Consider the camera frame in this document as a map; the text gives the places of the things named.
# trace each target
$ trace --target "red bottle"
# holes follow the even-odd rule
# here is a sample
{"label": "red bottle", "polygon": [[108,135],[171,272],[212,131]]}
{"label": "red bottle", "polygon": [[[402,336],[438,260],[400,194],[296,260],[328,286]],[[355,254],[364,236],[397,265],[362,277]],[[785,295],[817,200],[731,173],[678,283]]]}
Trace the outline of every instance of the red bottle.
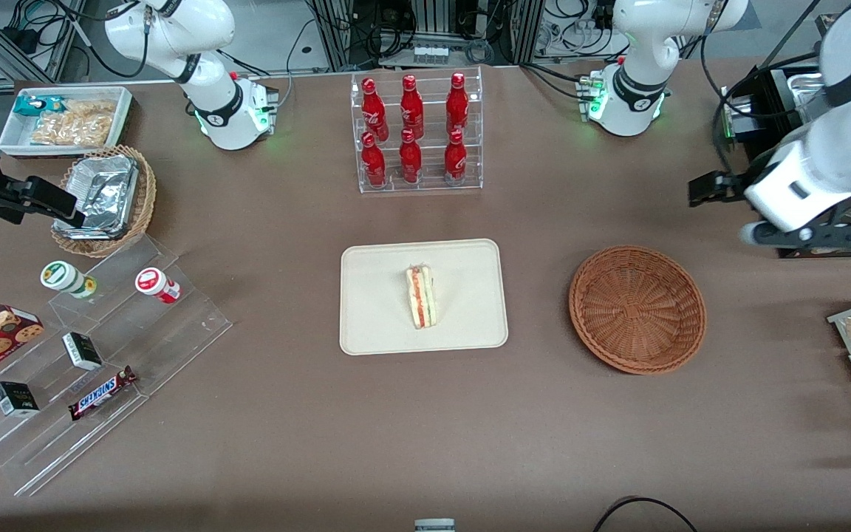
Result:
{"label": "red bottle", "polygon": [[376,94],[376,83],[371,78],[365,78],[361,83],[363,87],[363,121],[366,122],[367,130],[376,135],[380,142],[386,142],[389,138],[389,126],[386,125],[386,106],[383,99]]}
{"label": "red bottle", "polygon": [[465,131],[468,125],[468,95],[465,93],[465,75],[452,74],[452,90],[445,101],[445,128],[449,134],[456,129]]}
{"label": "red bottle", "polygon": [[423,97],[416,90],[415,75],[403,75],[403,99],[399,108],[403,111],[403,127],[411,129],[416,138],[422,138],[426,134],[426,117]]}
{"label": "red bottle", "polygon": [[386,159],[383,158],[383,152],[376,146],[376,139],[371,132],[363,132],[360,140],[363,142],[360,158],[363,160],[363,171],[366,173],[369,186],[384,188],[386,186]]}
{"label": "red bottle", "polygon": [[416,135],[411,129],[403,130],[403,144],[399,148],[399,161],[403,163],[403,179],[409,185],[416,185],[423,172],[423,152],[416,143]]}
{"label": "red bottle", "polygon": [[465,158],[467,156],[462,145],[462,130],[455,130],[448,136],[448,146],[445,147],[445,181],[452,186],[462,185],[465,179]]}

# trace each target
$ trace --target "white tray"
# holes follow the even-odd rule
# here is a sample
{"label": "white tray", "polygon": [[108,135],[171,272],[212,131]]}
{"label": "white tray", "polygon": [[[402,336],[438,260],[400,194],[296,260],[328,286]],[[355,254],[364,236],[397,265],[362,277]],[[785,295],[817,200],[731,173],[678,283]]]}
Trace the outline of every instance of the white tray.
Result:
{"label": "white tray", "polygon": [[[406,269],[426,264],[439,323],[416,330]],[[379,355],[500,347],[507,340],[501,256],[489,239],[354,246],[341,257],[341,349]]]}

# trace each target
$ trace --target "brown table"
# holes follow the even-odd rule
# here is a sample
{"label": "brown table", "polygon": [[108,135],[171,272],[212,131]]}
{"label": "brown table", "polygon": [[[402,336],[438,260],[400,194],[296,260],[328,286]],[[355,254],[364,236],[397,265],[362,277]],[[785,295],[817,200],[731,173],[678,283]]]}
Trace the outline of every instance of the brown table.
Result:
{"label": "brown table", "polygon": [[[747,206],[686,207],[686,182],[717,167],[698,64],[636,138],[582,124],[517,68],[484,75],[484,191],[428,198],[359,195],[348,75],[298,78],[277,134],[231,153],[176,85],[131,85],[129,144],[159,180],[149,233],[237,325],[34,497],[0,475],[0,530],[578,531],[630,494],[702,530],[851,529],[851,367],[824,320],[851,307],[851,259],[781,262],[737,240]],[[57,177],[67,161],[3,166]],[[92,264],[48,223],[0,221],[0,302],[37,309],[45,262]],[[340,351],[344,249],[470,238],[501,249],[505,346]],[[621,374],[570,326],[572,273],[621,243],[672,256],[705,294],[705,344],[675,373]]]}

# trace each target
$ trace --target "acrylic bottle rack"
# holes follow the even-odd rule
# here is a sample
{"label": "acrylic bottle rack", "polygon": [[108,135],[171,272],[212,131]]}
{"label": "acrylic bottle rack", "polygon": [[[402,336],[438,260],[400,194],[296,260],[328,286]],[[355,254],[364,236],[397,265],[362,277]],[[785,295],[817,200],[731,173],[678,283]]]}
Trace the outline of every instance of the acrylic bottle rack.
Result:
{"label": "acrylic bottle rack", "polygon": [[[462,184],[451,186],[445,181],[445,147],[448,145],[448,132],[445,128],[445,100],[451,88],[452,74],[455,72],[462,72],[465,75],[465,91],[468,94],[468,125],[462,132],[462,144],[468,152],[468,156],[465,159],[465,176]],[[402,145],[400,132],[403,130],[399,101],[403,97],[402,79],[405,74],[415,75],[416,85],[419,94],[423,97],[423,108],[425,109],[425,135],[418,140],[423,155],[423,171],[422,178],[416,185],[409,185],[403,179],[402,166],[399,161],[399,147]],[[360,82],[364,78],[372,78],[376,81],[377,93],[386,105],[389,138],[378,144],[386,158],[387,185],[385,188],[373,188],[369,185],[360,157],[363,149],[360,136],[366,131],[362,110],[363,91],[360,90]],[[482,100],[482,70],[476,67],[354,74],[351,84],[350,110],[352,121],[354,121],[354,150],[357,152],[357,176],[360,192],[462,191],[463,189],[482,188],[484,185]]]}
{"label": "acrylic bottle rack", "polygon": [[[136,273],[148,266],[182,287],[166,305],[138,293]],[[158,391],[229,327],[222,311],[176,266],[176,256],[149,236],[133,239],[88,272],[98,281],[90,299],[58,294],[38,317],[37,343],[0,363],[0,381],[25,383],[41,409],[28,418],[0,410],[0,467],[15,495],[33,495]],[[103,361],[99,370],[72,366],[61,337],[87,334]],[[74,404],[125,366],[138,381],[80,420]]]}

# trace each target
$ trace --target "jar lid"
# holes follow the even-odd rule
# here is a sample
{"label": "jar lid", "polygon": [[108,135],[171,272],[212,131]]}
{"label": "jar lid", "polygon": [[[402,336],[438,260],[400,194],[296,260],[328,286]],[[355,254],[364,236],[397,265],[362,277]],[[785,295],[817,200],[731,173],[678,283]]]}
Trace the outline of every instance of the jar lid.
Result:
{"label": "jar lid", "polygon": [[155,296],[161,292],[166,283],[166,275],[159,268],[144,268],[136,276],[133,285],[136,290],[147,296]]}
{"label": "jar lid", "polygon": [[52,290],[64,290],[73,285],[81,273],[63,260],[55,260],[41,270],[41,283]]}

